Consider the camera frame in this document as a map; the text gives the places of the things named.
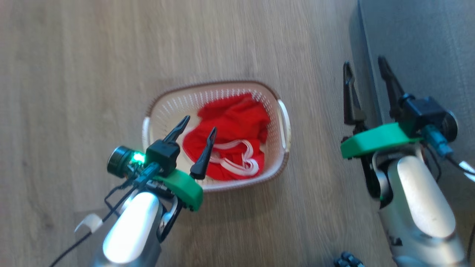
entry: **laundry basket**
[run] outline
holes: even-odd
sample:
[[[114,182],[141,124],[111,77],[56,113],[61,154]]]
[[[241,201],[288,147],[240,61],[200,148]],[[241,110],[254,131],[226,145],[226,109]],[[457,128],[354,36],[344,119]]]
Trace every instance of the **laundry basket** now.
[[[277,93],[256,81],[192,85],[173,89],[158,96],[150,105],[143,120],[143,149],[146,150],[150,144],[165,137],[184,116],[190,115],[187,128],[177,140],[181,147],[183,137],[200,123],[197,112],[205,104],[245,93],[251,93],[255,100],[261,102],[270,117],[267,141],[261,146],[261,150],[265,153],[264,170],[260,175],[246,180],[218,181],[207,176],[197,182],[205,192],[211,192],[246,187],[276,177],[283,171],[289,158],[291,137],[289,115]],[[177,168],[187,172],[193,163],[182,151],[177,159]]]

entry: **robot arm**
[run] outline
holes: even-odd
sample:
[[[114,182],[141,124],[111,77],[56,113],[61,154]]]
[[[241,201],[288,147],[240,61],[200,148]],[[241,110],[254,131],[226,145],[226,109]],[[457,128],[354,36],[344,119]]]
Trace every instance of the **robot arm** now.
[[[361,160],[368,191],[380,202],[380,220],[399,267],[468,266],[454,214],[425,165],[420,144],[427,141],[439,155],[450,156],[447,140],[456,137],[455,119],[434,99],[405,94],[386,59],[380,57],[378,62],[390,98],[390,116],[396,122],[370,130],[364,125],[354,77],[345,63],[344,121],[355,128],[353,136],[342,141],[342,156]]]
[[[180,147],[175,141],[189,119],[186,116],[163,140],[154,142],[145,155],[123,146],[112,153],[108,172],[132,180],[138,194],[129,198],[129,204],[97,250],[91,266],[155,266],[161,252],[160,244],[181,210],[198,211],[203,189],[195,179],[202,180],[206,176],[217,130],[211,131],[202,155],[188,175],[176,169]],[[171,202],[170,211],[161,200]]]

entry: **green 3d-printed bracket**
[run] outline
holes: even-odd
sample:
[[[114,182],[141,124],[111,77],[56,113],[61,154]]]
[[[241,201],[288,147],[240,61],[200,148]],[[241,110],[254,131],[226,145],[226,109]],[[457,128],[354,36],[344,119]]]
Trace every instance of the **green 3d-printed bracket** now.
[[[203,203],[203,189],[188,174],[175,169],[168,177],[155,176],[157,181],[170,189],[186,206],[193,211],[198,211]]]
[[[349,159],[420,140],[407,137],[398,123],[391,123],[355,134],[340,145],[340,150],[343,158]]]

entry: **red garment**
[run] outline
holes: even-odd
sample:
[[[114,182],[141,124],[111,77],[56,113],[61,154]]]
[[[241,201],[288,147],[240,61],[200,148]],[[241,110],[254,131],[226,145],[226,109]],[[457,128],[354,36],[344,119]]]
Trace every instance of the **red garment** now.
[[[252,99],[251,94],[234,96],[206,104],[198,111],[198,116],[201,117],[201,122],[184,137],[182,148],[188,157],[196,162],[206,145],[209,133],[213,127],[217,127],[218,133],[212,153],[214,161],[210,161],[207,170],[209,177],[221,181],[240,180],[249,179],[262,172],[264,153],[259,147],[261,143],[266,142],[267,125],[270,123],[262,103]],[[225,163],[212,163],[216,162],[216,159]],[[237,168],[246,170],[241,173]]]

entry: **green led light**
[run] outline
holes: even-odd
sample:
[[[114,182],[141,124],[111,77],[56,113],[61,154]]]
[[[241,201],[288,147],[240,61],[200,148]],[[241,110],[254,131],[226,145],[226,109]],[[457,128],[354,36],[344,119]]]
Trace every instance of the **green led light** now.
[[[135,152],[132,156],[132,161],[145,163],[145,155],[140,152]]]

